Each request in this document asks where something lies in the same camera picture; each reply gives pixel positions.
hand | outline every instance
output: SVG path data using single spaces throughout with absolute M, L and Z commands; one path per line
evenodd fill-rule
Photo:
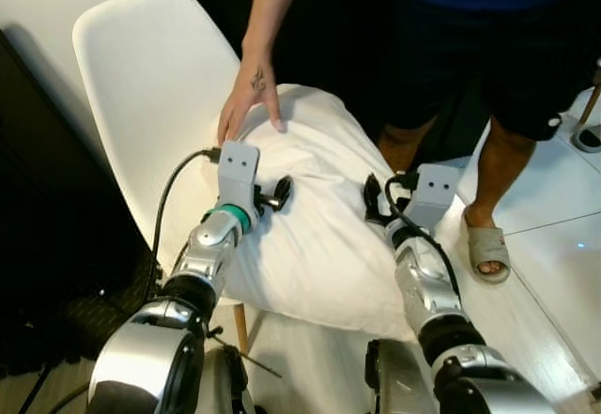
M 232 93 L 222 109 L 217 132 L 219 145 L 236 137 L 251 106 L 259 102 L 265 102 L 267 105 L 273 127 L 279 131 L 283 130 L 270 56 L 245 54 Z

wooden chair leg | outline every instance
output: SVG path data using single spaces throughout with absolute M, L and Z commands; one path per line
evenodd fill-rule
M 580 121 L 578 122 L 580 126 L 583 126 L 586 121 L 589 119 L 591 112 L 593 111 L 594 105 L 597 103 L 599 99 L 599 95 L 601 95 L 601 84 L 598 84 L 594 87 L 593 93 L 589 98 L 589 102 L 586 103 L 586 107 L 584 108 L 584 112 L 582 112 L 582 116 L 580 117 Z
M 246 313 L 244 312 L 243 304 L 234 306 L 234 319 L 236 320 L 240 351 L 244 354 L 248 354 L 248 332 L 246 330 Z

cable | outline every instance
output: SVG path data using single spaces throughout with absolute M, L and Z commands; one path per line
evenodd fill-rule
M 207 149 L 202 149 L 200 151 L 193 152 L 190 156 L 188 156 L 186 159 L 184 159 L 175 168 L 175 170 L 173 171 L 171 176 L 169 176 L 169 179 L 167 180 L 167 183 L 165 184 L 165 187 L 162 191 L 161 201 L 159 202 L 159 210 L 157 211 L 157 219 L 154 223 L 154 237 L 152 239 L 152 253 L 151 253 L 151 257 L 150 257 L 151 263 L 152 263 L 152 270 L 149 272 L 148 278 L 146 280 L 146 287 L 144 289 L 144 297 L 143 297 L 143 301 L 142 301 L 143 304 L 148 300 L 148 295 L 150 293 L 150 286 L 152 286 L 152 281 L 154 280 L 154 276 L 155 276 L 155 270 L 157 268 L 157 265 L 159 265 L 159 263 L 157 262 L 157 254 L 159 253 L 159 242 L 161 240 L 162 214 L 165 211 L 167 197 L 169 196 L 169 192 L 171 191 L 171 188 L 173 187 L 174 182 L 176 182 L 176 178 L 179 175 L 179 173 L 181 173 L 181 171 L 186 167 L 186 165 L 188 165 L 191 161 L 193 161 L 194 159 L 196 159 L 200 156 L 207 156 L 212 163 L 217 163 L 217 162 L 219 162 L 219 158 L 221 157 L 221 150 L 217 147 L 213 147 L 213 148 L 207 148 Z M 184 244 L 184 246 L 179 251 L 178 257 L 181 257 L 183 255 L 186 248 L 187 248 L 187 243 Z M 113 304 L 108 299 L 104 299 L 104 300 L 106 302 L 109 302 L 110 304 Z M 87 391 L 89 389 L 89 386 L 90 386 L 90 383 L 86 383 L 82 387 L 76 389 L 75 391 L 73 391 L 72 393 L 67 395 L 60 402 L 58 402 L 56 404 L 56 406 L 54 406 L 53 409 L 48 412 L 48 414 L 56 414 L 63 407 L 65 407 L 70 402 L 75 400 L 78 396 L 80 396 L 82 393 Z
M 177 257 L 176 257 L 176 262 L 174 262 L 174 263 L 173 263 L 173 268 L 175 268 L 175 267 L 176 267 L 176 265 L 177 265 L 177 263 L 178 263 L 179 261 L 181 261 L 181 258 L 183 257 L 183 255 L 184 255 L 184 253 L 186 252 L 186 250 L 188 250 L 188 247 L 189 247 L 189 246 L 190 246 L 190 245 L 188 244 L 188 242 L 186 242 L 186 243 L 184 243 L 184 245 L 181 247 L 181 249 L 179 250 L 179 253 L 177 254 Z
M 167 197 L 169 196 L 169 192 L 173 187 L 174 182 L 176 181 L 179 173 L 194 159 L 200 156 L 207 156 L 211 162 L 216 163 L 219 161 L 221 157 L 221 150 L 217 147 L 202 149 L 200 151 L 193 152 L 190 156 L 184 159 L 179 165 L 175 168 L 167 183 L 165 184 L 165 188 L 162 191 L 161 201 L 159 202 L 159 209 L 157 211 L 157 218 L 154 223 L 154 237 L 152 239 L 152 253 L 150 256 L 152 269 L 148 274 L 148 278 L 146 280 L 146 287 L 144 289 L 144 297 L 142 298 L 142 303 L 146 303 L 148 301 L 148 296 L 150 294 L 150 286 L 152 286 L 152 282 L 155 277 L 155 271 L 159 263 L 157 262 L 157 254 L 159 253 L 159 242 L 161 240 L 161 223 L 162 223 L 162 214 L 165 210 L 165 205 L 167 203 Z
M 36 381 L 36 385 L 34 386 L 34 389 L 32 389 L 29 392 L 29 395 L 27 395 L 27 398 L 23 402 L 21 409 L 19 409 L 19 414 L 26 414 L 27 410 L 29 410 L 29 407 L 31 407 L 31 405 L 34 403 L 34 400 L 36 400 L 36 397 L 38 396 L 39 391 L 41 390 L 42 386 L 48 379 L 50 372 L 53 370 L 53 368 L 55 366 L 56 366 L 55 364 L 46 363 L 46 365 L 44 366 L 43 372 L 39 376 L 38 381 Z
M 89 387 L 90 387 L 90 383 L 85 383 L 82 387 L 77 388 L 75 391 L 73 391 L 72 393 L 67 395 L 65 398 L 63 398 L 60 402 L 58 402 L 56 405 L 54 405 L 54 407 L 50 411 L 48 411 L 48 414 L 56 414 L 63 407 L 65 407 L 66 405 L 71 403 L 73 400 L 75 400 L 77 397 L 79 397 L 82 393 L 86 392 L 89 389 Z
M 449 279 L 451 280 L 451 287 L 453 291 L 461 301 L 461 294 L 459 294 L 459 284 L 457 283 L 457 279 L 455 277 L 455 272 L 453 271 L 453 267 L 451 266 L 451 261 L 449 260 L 449 256 L 444 252 L 442 247 L 438 242 L 434 240 L 429 233 L 426 233 L 421 227 L 419 227 L 412 219 L 410 219 L 407 215 L 405 215 L 401 210 L 396 206 L 396 203 L 393 201 L 393 196 L 391 194 L 391 185 L 394 182 L 400 183 L 403 179 L 403 175 L 394 175 L 388 178 L 386 184 L 384 184 L 384 195 L 386 196 L 386 201 L 391 207 L 391 212 L 398 217 L 407 227 L 411 230 L 411 232 L 420 238 L 423 238 L 426 242 L 434 247 L 434 249 L 439 252 L 440 257 L 442 257 L 442 262 L 444 262 L 444 266 L 447 268 L 449 272 Z

wrist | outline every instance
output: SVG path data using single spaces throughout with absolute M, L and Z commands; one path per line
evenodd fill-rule
M 268 40 L 256 39 L 248 35 L 242 40 L 242 54 L 271 57 L 272 44 Z

person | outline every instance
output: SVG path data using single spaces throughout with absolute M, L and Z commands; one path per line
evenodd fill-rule
M 254 0 L 238 77 L 218 140 L 233 138 L 255 103 L 283 130 L 270 53 L 292 0 Z M 510 272 L 493 211 L 549 140 L 593 77 L 601 56 L 601 0 L 400 0 L 391 62 L 394 110 L 378 148 L 394 171 L 411 165 L 443 103 L 473 74 L 482 81 L 490 132 L 478 163 L 475 200 L 466 207 L 475 274 L 498 284 Z

